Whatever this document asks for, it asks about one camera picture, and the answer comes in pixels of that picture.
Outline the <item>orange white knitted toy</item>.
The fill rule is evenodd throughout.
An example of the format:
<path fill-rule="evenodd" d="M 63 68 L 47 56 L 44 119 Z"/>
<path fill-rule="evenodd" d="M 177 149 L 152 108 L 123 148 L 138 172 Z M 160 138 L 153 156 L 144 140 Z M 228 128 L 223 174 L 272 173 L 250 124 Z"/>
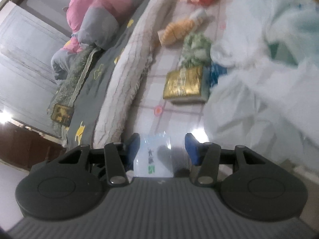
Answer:
<path fill-rule="evenodd" d="M 207 18 L 206 10 L 200 8 L 194 11 L 188 18 L 170 22 L 157 33 L 160 44 L 162 46 L 170 46 L 183 40 L 189 33 L 197 30 Z"/>

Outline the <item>green floral pillow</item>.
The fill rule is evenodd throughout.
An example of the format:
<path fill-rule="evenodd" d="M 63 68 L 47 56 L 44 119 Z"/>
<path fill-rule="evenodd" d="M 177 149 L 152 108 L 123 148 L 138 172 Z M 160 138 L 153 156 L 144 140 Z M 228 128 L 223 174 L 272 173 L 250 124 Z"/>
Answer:
<path fill-rule="evenodd" d="M 71 107 L 71 98 L 76 87 L 80 84 L 80 77 L 85 77 L 93 63 L 93 59 L 103 50 L 94 45 L 86 47 L 80 53 L 59 50 L 52 58 L 53 76 L 58 89 L 48 106 L 47 114 L 52 115 L 56 104 Z"/>

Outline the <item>gold book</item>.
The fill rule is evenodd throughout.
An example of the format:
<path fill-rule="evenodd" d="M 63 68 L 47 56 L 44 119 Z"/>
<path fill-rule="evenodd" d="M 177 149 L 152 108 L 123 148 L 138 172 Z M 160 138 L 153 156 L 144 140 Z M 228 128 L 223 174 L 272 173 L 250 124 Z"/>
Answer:
<path fill-rule="evenodd" d="M 205 66 L 180 68 L 166 75 L 163 99 L 173 104 L 206 103 L 209 98 L 210 71 Z"/>

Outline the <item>pink and grey quilt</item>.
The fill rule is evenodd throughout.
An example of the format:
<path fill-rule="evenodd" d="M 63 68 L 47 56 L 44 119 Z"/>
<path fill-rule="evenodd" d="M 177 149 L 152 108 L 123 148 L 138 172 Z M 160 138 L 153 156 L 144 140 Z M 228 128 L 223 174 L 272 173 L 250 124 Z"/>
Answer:
<path fill-rule="evenodd" d="M 90 45 L 106 49 L 119 27 L 143 0 L 71 0 L 66 10 L 71 38 L 51 59 L 57 84 L 67 79 L 78 53 Z"/>

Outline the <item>white plaid mattress pad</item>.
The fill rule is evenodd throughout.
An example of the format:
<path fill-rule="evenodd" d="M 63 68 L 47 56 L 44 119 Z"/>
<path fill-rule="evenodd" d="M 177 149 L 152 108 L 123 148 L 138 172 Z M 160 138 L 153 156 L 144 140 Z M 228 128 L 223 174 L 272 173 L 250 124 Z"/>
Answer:
<path fill-rule="evenodd" d="M 150 66 L 158 35 L 166 15 L 177 0 L 150 0 L 112 73 L 105 100 L 93 133 L 93 148 L 118 142 L 142 74 Z"/>

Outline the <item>clear plastic packet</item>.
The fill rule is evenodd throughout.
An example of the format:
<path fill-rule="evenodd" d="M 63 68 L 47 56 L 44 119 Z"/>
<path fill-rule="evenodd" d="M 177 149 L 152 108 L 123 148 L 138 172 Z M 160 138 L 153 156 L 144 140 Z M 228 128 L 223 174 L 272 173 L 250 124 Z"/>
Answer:
<path fill-rule="evenodd" d="M 134 159 L 134 177 L 173 176 L 170 136 L 165 132 L 141 135 L 140 148 Z"/>

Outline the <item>gold box on bed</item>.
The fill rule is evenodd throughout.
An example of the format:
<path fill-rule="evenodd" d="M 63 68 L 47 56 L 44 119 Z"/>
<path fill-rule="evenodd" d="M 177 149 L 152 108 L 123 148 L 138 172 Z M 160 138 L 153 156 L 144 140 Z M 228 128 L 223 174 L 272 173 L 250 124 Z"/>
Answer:
<path fill-rule="evenodd" d="M 73 107 L 55 104 L 50 118 L 52 121 L 59 123 L 62 126 L 69 127 L 71 124 L 73 114 Z"/>

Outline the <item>checked low mattress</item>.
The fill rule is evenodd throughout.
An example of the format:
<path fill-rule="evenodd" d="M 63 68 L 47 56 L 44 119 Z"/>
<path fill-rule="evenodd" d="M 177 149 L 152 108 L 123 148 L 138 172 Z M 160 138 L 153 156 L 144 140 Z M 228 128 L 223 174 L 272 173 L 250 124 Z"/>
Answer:
<path fill-rule="evenodd" d="M 249 91 L 238 74 L 210 59 L 182 66 L 181 53 L 181 42 L 160 48 L 133 101 L 124 136 L 141 136 L 135 176 L 171 177 L 189 168 L 187 133 L 225 149 L 246 143 L 237 107 Z"/>

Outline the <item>green white knitted cloth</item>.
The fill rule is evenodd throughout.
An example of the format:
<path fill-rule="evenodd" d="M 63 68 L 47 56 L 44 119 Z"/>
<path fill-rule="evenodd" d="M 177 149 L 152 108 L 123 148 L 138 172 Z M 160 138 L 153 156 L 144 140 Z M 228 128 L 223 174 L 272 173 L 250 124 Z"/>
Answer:
<path fill-rule="evenodd" d="M 188 34 L 184 38 L 178 67 L 189 69 L 196 66 L 209 66 L 211 44 L 211 40 L 203 33 Z"/>

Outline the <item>white plastic bag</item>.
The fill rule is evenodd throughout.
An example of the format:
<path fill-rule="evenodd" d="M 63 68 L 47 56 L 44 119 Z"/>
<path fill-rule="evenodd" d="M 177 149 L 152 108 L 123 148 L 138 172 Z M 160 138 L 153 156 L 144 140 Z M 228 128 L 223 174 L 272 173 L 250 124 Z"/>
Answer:
<path fill-rule="evenodd" d="M 227 69 L 204 108 L 210 141 L 318 169 L 318 3 L 232 0 L 211 59 Z"/>

